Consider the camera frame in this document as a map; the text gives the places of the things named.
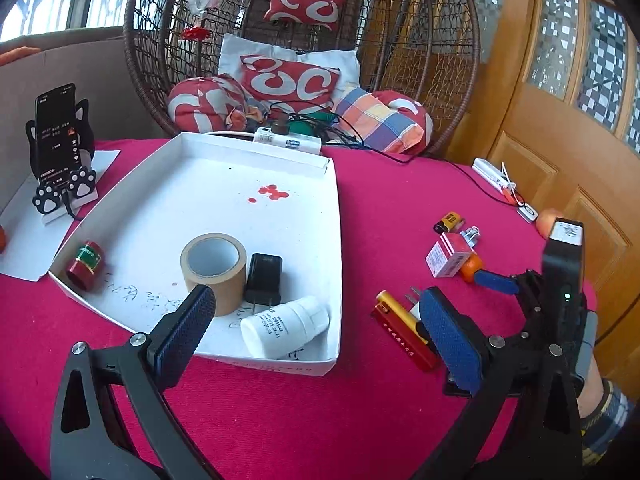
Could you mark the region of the person's right hand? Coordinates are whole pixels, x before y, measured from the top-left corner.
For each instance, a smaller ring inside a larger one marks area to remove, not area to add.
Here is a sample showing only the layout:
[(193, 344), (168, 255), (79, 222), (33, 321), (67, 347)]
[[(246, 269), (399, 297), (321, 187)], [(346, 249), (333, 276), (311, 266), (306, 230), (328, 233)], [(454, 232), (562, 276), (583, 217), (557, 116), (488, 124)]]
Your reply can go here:
[(597, 361), (592, 356), (584, 388), (577, 398), (579, 418), (585, 419), (599, 411), (599, 405), (604, 397), (604, 382)]

